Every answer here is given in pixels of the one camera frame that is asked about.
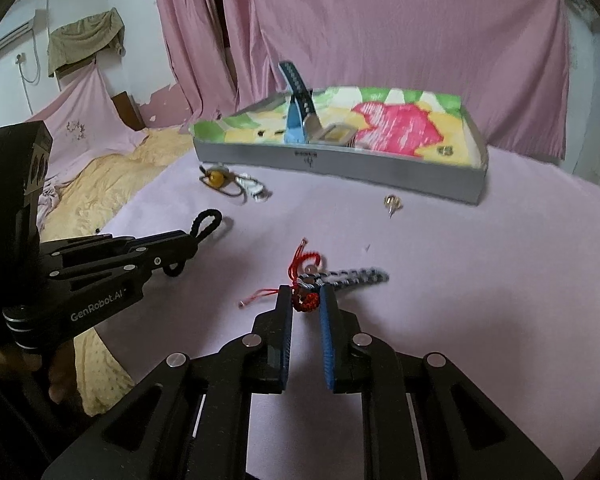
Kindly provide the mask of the person's left hand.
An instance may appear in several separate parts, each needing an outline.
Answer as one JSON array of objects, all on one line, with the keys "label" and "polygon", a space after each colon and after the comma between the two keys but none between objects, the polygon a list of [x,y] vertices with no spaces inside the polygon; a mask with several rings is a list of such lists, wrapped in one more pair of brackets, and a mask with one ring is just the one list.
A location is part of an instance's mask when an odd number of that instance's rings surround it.
[{"label": "person's left hand", "polygon": [[74,398],[78,394],[74,343],[67,341],[45,356],[0,350],[0,379],[12,384],[41,386],[56,404]]}]

